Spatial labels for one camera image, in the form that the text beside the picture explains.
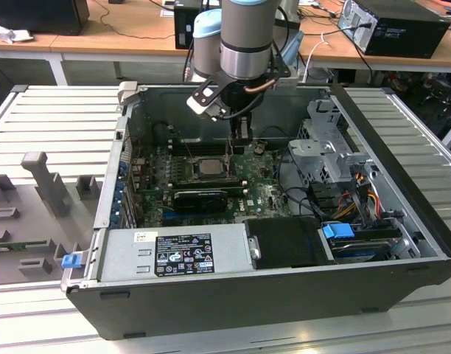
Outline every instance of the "wooden desk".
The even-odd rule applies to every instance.
[[[97,0],[110,10],[103,17],[106,24],[126,35],[139,37],[168,37],[166,39],[138,39],[121,36],[110,27],[101,24],[106,14],[95,0],[87,0],[90,18],[79,36],[36,35],[35,41],[6,44],[0,41],[0,58],[44,59],[49,61],[58,85],[67,85],[63,71],[65,60],[113,61],[116,76],[120,76],[119,62],[183,63],[186,50],[175,49],[173,18],[161,18],[160,7],[148,0],[126,0],[124,4],[108,4]],[[441,5],[431,0],[419,0],[424,6],[444,13]],[[331,9],[339,10],[336,0],[321,0]],[[326,15],[311,9],[316,14]],[[321,33],[336,30],[325,18],[306,18],[301,23],[305,33]],[[343,33],[326,36],[329,45],[319,46],[312,55],[314,67],[335,69],[366,69],[351,41]],[[319,36],[304,36],[300,52],[306,59]],[[366,57],[374,70],[401,70],[414,72],[451,72],[451,31],[447,32],[431,59]]]
[[[8,44],[0,41],[0,50],[13,50],[15,52],[50,52],[50,45],[56,39],[57,35],[32,35],[34,41],[15,42]]]
[[[186,55],[186,51],[175,49],[173,18],[160,17],[161,8],[148,0],[127,0],[124,4],[108,4],[108,0],[97,0],[110,10],[103,17],[116,31],[138,37],[166,39],[138,39],[118,35],[101,23],[107,13],[94,0],[87,0],[90,18],[80,36],[59,35],[51,45],[53,52],[119,53],[141,55]]]

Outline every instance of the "power supply label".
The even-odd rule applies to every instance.
[[[214,273],[211,234],[158,236],[155,275],[174,277]]]

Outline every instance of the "black computer tower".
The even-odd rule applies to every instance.
[[[79,35],[89,16],[86,0],[0,1],[0,26],[12,30]]]
[[[431,58],[450,21],[410,0],[346,0],[338,26],[365,55]]]
[[[220,8],[217,1],[204,1],[203,6],[206,9],[206,2],[209,3],[209,9]],[[195,28],[195,18],[200,12],[201,0],[176,0],[175,13],[175,48],[188,49],[193,39],[193,30]]]

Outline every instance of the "white cable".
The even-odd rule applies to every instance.
[[[329,42],[326,42],[324,40],[324,32],[321,33],[321,41],[319,43],[317,43],[316,45],[314,45],[314,48],[312,48],[311,53],[309,53],[309,57],[307,58],[307,62],[306,62],[306,68],[304,68],[304,77],[302,79],[302,82],[305,83],[307,80],[307,75],[309,73],[309,64],[311,62],[311,57],[313,52],[315,51],[315,49],[320,46],[321,44],[327,44],[329,45]]]
[[[355,29],[355,27],[345,27],[345,28],[342,28],[341,30],[339,30],[338,32],[342,32],[342,31],[345,31],[345,30],[354,30],[354,29]],[[322,32],[321,33],[321,41],[319,43],[317,43],[316,45],[314,45],[314,48],[312,48],[311,53],[309,53],[309,57],[307,58],[307,62],[306,62],[306,67],[304,68],[304,77],[302,79],[303,83],[306,83],[306,80],[307,80],[307,75],[309,73],[309,64],[311,62],[312,54],[314,53],[315,49],[318,46],[320,46],[321,44],[327,44],[328,46],[330,45],[329,42],[327,42],[324,39],[324,36],[328,35],[328,34],[331,34],[331,33],[336,33],[336,32],[334,32],[334,31],[332,31],[332,32]]]

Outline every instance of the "circuit board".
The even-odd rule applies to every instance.
[[[167,149],[157,148],[146,156],[146,166],[150,174],[148,188],[139,189],[144,205],[144,227],[211,225],[219,223],[242,223],[247,218],[276,218],[290,216],[288,205],[276,184],[276,153],[264,151],[254,153],[254,145],[245,147],[243,154],[231,155],[234,177],[239,183],[240,195],[227,198],[224,212],[179,215],[172,200],[178,185],[172,181],[188,181],[194,175],[193,162],[222,161],[224,156],[172,156]]]

